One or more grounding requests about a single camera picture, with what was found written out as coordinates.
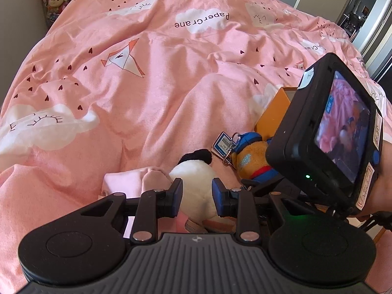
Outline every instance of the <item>orange box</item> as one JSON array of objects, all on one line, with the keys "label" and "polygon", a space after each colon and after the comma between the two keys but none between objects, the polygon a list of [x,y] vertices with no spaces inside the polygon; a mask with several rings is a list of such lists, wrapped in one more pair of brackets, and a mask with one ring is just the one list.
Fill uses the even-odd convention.
[{"label": "orange box", "polygon": [[260,117],[254,131],[258,132],[264,141],[275,135],[296,90],[296,87],[281,87]]}]

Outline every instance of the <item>bed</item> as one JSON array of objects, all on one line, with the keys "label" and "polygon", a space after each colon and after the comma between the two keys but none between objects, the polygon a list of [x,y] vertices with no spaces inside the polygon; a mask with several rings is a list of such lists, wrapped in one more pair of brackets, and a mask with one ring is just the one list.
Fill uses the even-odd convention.
[{"label": "bed", "polygon": [[[279,87],[297,86],[326,52],[373,96],[392,142],[384,91],[344,30],[323,18],[278,0],[72,0],[1,110],[0,293],[26,283],[22,237],[97,200],[105,174],[169,172],[222,131],[251,131]],[[212,167],[238,186],[220,160]]]}]

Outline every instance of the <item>black plush ear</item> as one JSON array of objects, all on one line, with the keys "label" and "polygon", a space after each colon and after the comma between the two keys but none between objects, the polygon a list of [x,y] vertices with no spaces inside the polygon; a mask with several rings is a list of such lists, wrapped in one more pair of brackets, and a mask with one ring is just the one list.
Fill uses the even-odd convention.
[{"label": "black plush ear", "polygon": [[190,154],[183,155],[177,165],[188,160],[201,160],[207,165],[210,165],[212,163],[212,154],[208,149],[199,149]]}]

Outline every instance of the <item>display screen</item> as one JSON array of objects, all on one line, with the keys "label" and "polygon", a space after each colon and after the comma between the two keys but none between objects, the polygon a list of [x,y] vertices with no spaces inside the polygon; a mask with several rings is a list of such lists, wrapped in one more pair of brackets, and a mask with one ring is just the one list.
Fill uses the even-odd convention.
[{"label": "display screen", "polygon": [[336,71],[314,141],[352,183],[365,150],[369,118],[362,99]]}]

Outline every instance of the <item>red stripe on plush toy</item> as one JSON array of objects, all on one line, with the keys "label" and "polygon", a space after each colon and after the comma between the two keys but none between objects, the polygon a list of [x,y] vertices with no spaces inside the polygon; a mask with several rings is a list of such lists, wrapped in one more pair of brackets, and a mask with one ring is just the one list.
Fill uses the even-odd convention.
[{"label": "red stripe on plush toy", "polygon": [[267,171],[271,170],[272,167],[270,165],[261,167],[259,170],[256,170],[252,175],[251,179],[256,178],[258,175],[266,173]]}]

